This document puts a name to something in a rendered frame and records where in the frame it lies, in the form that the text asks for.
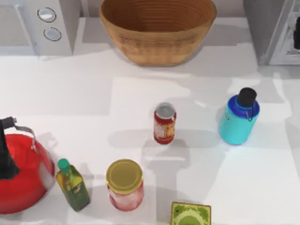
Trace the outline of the red and white can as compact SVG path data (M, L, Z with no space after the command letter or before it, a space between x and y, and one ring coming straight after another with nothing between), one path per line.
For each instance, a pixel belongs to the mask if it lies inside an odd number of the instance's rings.
M169 144L175 137L175 122L177 113L174 106L168 102L157 105L154 111L153 136L159 144Z

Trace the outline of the small microwave knob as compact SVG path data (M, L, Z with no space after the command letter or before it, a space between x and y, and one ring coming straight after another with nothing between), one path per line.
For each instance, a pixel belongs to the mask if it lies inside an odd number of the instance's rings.
M53 41L53 42L59 41L62 37L61 32L57 28L54 28L54 27L49 27L49 28L44 29L43 35L47 40Z

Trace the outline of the pale microwave oven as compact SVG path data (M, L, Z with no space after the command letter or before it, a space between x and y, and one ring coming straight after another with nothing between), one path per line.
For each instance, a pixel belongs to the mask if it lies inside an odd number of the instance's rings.
M53 9L56 20L41 21L37 16L40 8ZM81 0L0 0L0 56L72 55L81 10ZM49 27L61 32L59 41L44 37L43 31Z

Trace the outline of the red jar with gold lid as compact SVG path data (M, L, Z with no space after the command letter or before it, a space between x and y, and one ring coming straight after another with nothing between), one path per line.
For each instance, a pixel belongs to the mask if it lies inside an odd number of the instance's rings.
M119 159L106 171L106 185L113 206L121 211L135 210L143 201L143 172L131 159Z

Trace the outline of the brown woven basket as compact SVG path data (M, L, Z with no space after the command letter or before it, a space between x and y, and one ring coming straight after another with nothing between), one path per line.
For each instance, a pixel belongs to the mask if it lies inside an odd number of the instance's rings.
M99 17L114 44L140 66L174 66L200 46L217 15L212 0L103 0Z

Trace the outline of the large microwave knob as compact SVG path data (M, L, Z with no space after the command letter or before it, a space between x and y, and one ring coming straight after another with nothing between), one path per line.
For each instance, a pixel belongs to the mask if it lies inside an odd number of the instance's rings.
M49 7L40 8L37 10L38 18L45 23L52 23L56 20L56 13Z

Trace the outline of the green oil bottle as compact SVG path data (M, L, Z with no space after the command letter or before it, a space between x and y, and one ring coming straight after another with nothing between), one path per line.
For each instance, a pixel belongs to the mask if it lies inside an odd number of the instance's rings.
M71 208L79 212L90 204L89 192L82 175L65 158L57 162L56 181Z

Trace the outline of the green box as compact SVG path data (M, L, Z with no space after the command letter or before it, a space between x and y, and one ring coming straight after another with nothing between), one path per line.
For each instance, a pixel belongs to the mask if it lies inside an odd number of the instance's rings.
M172 202L170 225L211 225L211 206Z

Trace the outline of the red kettle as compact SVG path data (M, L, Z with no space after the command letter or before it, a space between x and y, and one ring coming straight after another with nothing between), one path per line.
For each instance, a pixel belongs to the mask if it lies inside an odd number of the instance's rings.
M8 128L34 134L31 128L16 122L13 117L0 119L0 214L33 206L54 181L54 162L35 136L5 134Z

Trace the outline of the teal and blue bottle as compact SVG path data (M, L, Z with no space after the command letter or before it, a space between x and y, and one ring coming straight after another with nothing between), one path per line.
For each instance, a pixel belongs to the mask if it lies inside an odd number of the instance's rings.
M219 126L223 141L231 145L247 141L260 113L256 97L254 89L244 87L228 100Z

